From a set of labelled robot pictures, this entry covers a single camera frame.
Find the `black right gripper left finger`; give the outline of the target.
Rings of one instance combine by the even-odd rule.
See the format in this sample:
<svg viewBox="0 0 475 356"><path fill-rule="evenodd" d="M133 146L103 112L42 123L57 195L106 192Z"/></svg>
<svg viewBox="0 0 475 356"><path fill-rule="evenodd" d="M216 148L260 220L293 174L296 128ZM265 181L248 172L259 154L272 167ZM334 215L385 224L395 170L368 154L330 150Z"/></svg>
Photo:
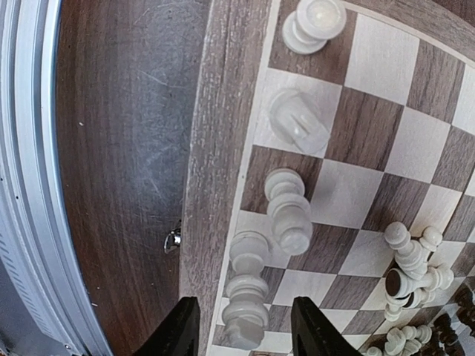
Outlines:
<svg viewBox="0 0 475 356"><path fill-rule="evenodd" d="M182 297L135 356L197 356L200 307L196 297Z"/></svg>

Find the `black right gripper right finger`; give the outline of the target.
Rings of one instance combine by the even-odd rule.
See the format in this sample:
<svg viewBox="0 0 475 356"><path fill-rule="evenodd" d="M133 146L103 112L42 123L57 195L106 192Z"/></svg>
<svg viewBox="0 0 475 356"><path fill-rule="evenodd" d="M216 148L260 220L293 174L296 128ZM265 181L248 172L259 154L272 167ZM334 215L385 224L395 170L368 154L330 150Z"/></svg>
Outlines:
<svg viewBox="0 0 475 356"><path fill-rule="evenodd" d="M309 297L296 297L291 309L295 356L360 356Z"/></svg>

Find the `white pawn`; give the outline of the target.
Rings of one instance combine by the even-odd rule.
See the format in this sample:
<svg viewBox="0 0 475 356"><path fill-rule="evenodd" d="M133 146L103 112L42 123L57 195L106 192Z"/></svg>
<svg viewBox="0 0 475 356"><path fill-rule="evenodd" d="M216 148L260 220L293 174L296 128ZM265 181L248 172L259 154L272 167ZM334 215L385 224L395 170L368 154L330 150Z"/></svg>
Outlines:
<svg viewBox="0 0 475 356"><path fill-rule="evenodd" d="M330 139L323 114L308 93L286 88L269 103L269 124L281 141L305 154L316 154Z"/></svg>

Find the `white rook corner piece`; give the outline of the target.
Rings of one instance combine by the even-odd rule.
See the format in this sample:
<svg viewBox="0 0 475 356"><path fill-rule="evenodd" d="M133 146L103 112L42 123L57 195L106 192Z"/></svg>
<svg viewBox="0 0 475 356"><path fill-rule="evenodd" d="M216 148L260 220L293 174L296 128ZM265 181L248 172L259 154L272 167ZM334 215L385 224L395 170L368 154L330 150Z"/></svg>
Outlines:
<svg viewBox="0 0 475 356"><path fill-rule="evenodd" d="M346 22L347 11L342 1L302 0L284 21L283 41L292 52L309 55L338 36Z"/></svg>

